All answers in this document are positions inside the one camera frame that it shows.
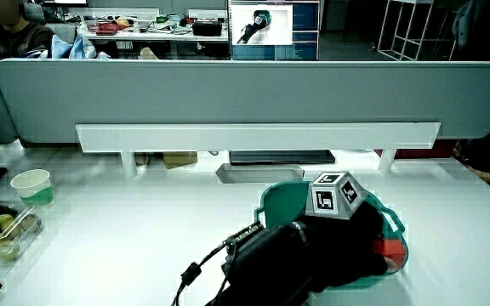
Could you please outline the person's right hand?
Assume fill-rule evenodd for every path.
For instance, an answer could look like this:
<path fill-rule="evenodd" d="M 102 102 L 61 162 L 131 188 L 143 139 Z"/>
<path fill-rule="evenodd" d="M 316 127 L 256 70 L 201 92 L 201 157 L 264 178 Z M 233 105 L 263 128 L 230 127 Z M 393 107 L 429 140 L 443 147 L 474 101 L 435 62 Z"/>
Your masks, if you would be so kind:
<path fill-rule="evenodd" d="M 294 221 L 305 227 L 318 292 L 402 268 L 374 249 L 384 220 L 367 197 L 348 172 L 323 172 L 308 184 L 305 210 Z"/>

